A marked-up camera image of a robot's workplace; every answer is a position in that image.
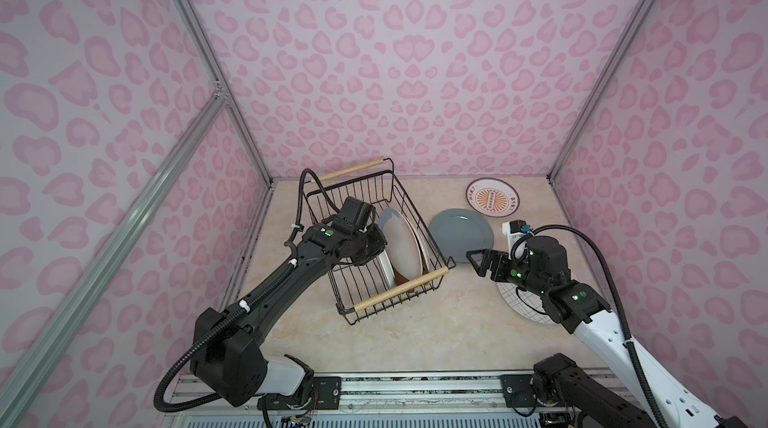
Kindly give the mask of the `white grid pattern plate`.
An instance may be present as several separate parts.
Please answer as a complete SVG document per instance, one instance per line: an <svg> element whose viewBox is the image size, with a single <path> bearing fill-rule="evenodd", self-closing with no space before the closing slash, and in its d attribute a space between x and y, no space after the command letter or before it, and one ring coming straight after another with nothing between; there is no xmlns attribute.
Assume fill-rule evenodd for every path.
<svg viewBox="0 0 768 428"><path fill-rule="evenodd" d="M508 283L497 284L497 289L507 305L521 317L538 324L555 324L544 311L541 299L535 294Z"/></svg>

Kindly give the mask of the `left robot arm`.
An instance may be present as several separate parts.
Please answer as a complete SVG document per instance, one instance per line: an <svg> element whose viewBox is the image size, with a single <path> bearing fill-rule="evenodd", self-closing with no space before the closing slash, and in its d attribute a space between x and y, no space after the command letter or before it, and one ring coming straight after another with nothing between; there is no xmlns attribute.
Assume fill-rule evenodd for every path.
<svg viewBox="0 0 768 428"><path fill-rule="evenodd" d="M282 397L304 405L314 371L286 355L261 351L280 317L319 278L347 261L364 265L383 252L384 235L374 207L349 197L340 211L309 227L281 266L240 301L219 312L208 309L195 324L189 367L217 399L237 407L255 396Z"/></svg>

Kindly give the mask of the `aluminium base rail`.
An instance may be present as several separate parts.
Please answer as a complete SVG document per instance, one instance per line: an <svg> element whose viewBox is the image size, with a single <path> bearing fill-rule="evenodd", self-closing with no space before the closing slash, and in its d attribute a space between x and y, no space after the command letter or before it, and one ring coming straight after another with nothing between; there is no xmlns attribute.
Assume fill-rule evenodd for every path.
<svg viewBox="0 0 768 428"><path fill-rule="evenodd" d="M163 427L573 427L571 403L534 398L532 370L336 372L318 402L262 412L215 401L166 414Z"/></svg>

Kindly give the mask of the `white plate orange sunburst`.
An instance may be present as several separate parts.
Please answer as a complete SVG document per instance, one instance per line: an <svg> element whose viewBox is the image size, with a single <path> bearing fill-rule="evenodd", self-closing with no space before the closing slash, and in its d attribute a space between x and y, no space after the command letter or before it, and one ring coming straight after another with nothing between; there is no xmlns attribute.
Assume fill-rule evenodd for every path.
<svg viewBox="0 0 768 428"><path fill-rule="evenodd" d="M510 184L496 178L472 181L466 188L465 196L472 209L491 218L511 216L520 207L518 192Z"/></svg>

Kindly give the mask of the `grey-blue plate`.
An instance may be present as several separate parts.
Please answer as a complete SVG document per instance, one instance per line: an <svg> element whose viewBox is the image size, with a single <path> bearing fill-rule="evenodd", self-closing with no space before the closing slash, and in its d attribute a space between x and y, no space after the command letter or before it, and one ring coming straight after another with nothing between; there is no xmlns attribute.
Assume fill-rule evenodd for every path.
<svg viewBox="0 0 768 428"><path fill-rule="evenodd" d="M457 264L468 264L468 251L492 249L494 233L479 214L464 209L448 209L436 215L429 232L441 253Z"/></svg>

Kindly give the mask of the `white star cartoon plate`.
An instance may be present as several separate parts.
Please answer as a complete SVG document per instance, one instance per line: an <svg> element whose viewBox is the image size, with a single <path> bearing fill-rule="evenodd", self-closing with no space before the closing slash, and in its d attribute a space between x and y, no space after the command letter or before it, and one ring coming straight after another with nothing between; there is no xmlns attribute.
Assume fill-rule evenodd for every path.
<svg viewBox="0 0 768 428"><path fill-rule="evenodd" d="M425 242L423 241L423 239L422 239L422 237L421 237L421 235L420 235L420 233L419 233L419 231L417 229L417 226L415 224L411 224L411 229L412 229L414 238L415 238L415 240L417 242L419 253L420 253L420 258L421 258L421 274L422 275L428 274L429 273L429 269L430 269L430 263L429 263L429 258L427 256Z"/></svg>

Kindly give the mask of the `aluminium frame strut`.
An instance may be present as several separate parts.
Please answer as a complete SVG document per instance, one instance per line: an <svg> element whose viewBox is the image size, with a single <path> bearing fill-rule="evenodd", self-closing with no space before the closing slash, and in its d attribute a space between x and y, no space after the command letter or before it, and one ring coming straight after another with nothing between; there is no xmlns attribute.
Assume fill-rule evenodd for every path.
<svg viewBox="0 0 768 428"><path fill-rule="evenodd" d="M20 358L1 389L3 427L19 424L227 103L225 94L211 97Z"/></svg>

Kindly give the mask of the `pastel abstract pattern plate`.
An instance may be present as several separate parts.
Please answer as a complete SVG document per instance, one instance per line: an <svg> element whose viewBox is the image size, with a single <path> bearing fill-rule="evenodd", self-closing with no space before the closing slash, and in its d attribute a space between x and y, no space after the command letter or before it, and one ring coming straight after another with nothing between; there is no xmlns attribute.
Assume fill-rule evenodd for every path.
<svg viewBox="0 0 768 428"><path fill-rule="evenodd" d="M394 208L384 209L377 225L386 240L385 252L393 270L410 281L424 274L420 244L405 216Z"/></svg>

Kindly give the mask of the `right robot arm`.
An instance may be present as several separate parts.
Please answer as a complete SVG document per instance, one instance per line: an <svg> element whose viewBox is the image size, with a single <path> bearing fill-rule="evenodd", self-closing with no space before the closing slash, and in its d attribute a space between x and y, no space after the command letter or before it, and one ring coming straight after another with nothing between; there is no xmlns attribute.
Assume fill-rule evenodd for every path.
<svg viewBox="0 0 768 428"><path fill-rule="evenodd" d="M534 401L573 407L580 420L599 427L742 426L696 397L637 342L619 305L572 278L556 239L522 233L507 253L472 250L466 258L480 277L538 297L544 314L596 354L634 399L628 402L558 353L535 364Z"/></svg>

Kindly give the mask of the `white plate black rim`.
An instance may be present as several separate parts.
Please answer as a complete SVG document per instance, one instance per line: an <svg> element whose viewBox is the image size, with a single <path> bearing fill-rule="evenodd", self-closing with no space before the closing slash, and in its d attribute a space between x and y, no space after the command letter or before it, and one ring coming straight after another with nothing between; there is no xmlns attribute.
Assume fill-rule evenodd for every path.
<svg viewBox="0 0 768 428"><path fill-rule="evenodd" d="M385 251L382 251L377 256L377 260L381 268L386 290L395 288L397 286L395 271L393 269L393 266L391 264L388 254Z"/></svg>

